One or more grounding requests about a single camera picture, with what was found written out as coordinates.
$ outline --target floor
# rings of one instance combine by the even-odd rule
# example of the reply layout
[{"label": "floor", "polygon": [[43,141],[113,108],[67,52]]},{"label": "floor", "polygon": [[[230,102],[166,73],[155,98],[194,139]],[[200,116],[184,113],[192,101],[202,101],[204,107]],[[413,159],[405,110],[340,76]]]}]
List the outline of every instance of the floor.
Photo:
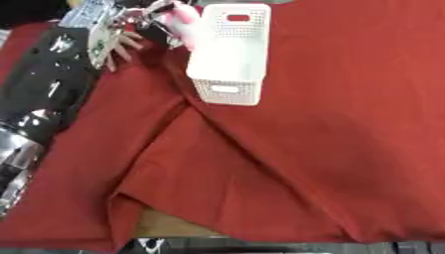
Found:
[{"label": "floor", "polygon": [[[445,243],[399,242],[376,244],[251,243],[229,238],[169,238],[157,254],[204,253],[276,254],[445,254]],[[119,254],[143,254],[142,249]],[[96,254],[80,250],[0,249],[0,254]]]}]

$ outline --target red tablecloth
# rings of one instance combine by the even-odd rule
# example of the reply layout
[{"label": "red tablecloth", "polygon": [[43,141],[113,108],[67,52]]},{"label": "red tablecloth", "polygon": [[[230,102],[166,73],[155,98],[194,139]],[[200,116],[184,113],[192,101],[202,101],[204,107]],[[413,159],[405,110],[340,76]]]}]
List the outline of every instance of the red tablecloth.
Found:
[{"label": "red tablecloth", "polygon": [[[0,243],[116,249],[144,204],[245,240],[445,240],[445,2],[272,15],[259,106],[207,105],[184,51],[142,54],[58,137]],[[1,77],[39,32],[13,34]]]}]

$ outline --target basket handle hole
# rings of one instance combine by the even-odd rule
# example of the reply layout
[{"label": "basket handle hole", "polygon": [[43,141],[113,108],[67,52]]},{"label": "basket handle hole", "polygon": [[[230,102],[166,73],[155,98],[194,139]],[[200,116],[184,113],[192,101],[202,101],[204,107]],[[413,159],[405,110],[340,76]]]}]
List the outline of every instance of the basket handle hole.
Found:
[{"label": "basket handle hole", "polygon": [[245,14],[231,14],[227,15],[227,19],[229,21],[248,22],[250,21],[250,16]]},{"label": "basket handle hole", "polygon": [[212,85],[211,90],[217,92],[229,92],[229,93],[238,93],[239,87],[237,86],[226,86],[226,85]]}]

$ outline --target red fabric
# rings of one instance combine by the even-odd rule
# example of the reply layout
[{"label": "red fabric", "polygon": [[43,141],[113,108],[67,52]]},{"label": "red fabric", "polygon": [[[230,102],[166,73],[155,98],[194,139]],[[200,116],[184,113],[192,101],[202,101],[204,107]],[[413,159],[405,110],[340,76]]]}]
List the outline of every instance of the red fabric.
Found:
[{"label": "red fabric", "polygon": [[[246,240],[444,240],[445,2],[272,15],[257,107],[201,102],[183,51],[106,75],[1,243],[115,249],[142,204]],[[1,52],[2,77],[31,30]]]}]

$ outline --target robotic arm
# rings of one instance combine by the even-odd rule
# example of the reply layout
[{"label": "robotic arm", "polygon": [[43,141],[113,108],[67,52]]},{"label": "robotic arm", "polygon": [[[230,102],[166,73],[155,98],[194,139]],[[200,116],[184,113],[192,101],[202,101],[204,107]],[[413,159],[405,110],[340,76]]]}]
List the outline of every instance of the robotic arm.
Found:
[{"label": "robotic arm", "polygon": [[22,56],[0,86],[0,217],[20,200],[54,137],[75,120],[123,27],[155,26],[170,36],[157,20],[175,3],[139,4],[85,0]]}]

